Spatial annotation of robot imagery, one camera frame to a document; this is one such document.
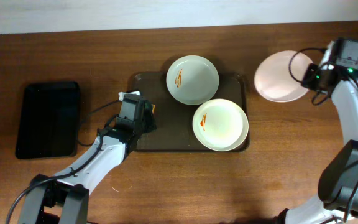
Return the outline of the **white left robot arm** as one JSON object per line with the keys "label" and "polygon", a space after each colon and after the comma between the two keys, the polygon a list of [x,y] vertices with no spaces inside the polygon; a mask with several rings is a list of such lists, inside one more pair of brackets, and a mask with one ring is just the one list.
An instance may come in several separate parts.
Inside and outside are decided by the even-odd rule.
{"label": "white left robot arm", "polygon": [[156,129],[154,105],[123,102],[90,148],[57,175],[38,175],[19,196],[19,223],[87,223],[90,194],[132,152],[144,133]]}

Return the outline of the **cream plate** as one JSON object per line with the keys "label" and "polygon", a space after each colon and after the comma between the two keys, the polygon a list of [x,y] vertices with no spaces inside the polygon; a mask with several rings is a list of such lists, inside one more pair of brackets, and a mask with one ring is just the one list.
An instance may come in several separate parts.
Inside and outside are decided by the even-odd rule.
{"label": "cream plate", "polygon": [[249,133],[249,120],[244,110],[234,102],[220,98],[198,107],[191,124],[196,139],[218,152],[237,149]]}

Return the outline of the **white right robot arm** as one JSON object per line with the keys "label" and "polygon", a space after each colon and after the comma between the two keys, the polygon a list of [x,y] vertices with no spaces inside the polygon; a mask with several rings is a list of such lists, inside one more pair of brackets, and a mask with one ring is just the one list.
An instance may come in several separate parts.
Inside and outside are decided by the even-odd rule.
{"label": "white right robot arm", "polygon": [[318,193],[304,204],[283,210],[274,223],[345,223],[358,219],[358,70],[326,63],[307,84],[331,90],[344,147],[321,174]]}

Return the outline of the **pale green plate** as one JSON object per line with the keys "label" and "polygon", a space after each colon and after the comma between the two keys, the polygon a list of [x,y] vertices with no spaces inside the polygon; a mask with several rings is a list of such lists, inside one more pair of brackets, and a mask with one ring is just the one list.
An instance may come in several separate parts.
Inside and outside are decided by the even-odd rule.
{"label": "pale green plate", "polygon": [[166,85],[169,93],[186,105],[200,105],[218,90],[216,67],[206,58],[187,55],[174,61],[168,69]]}

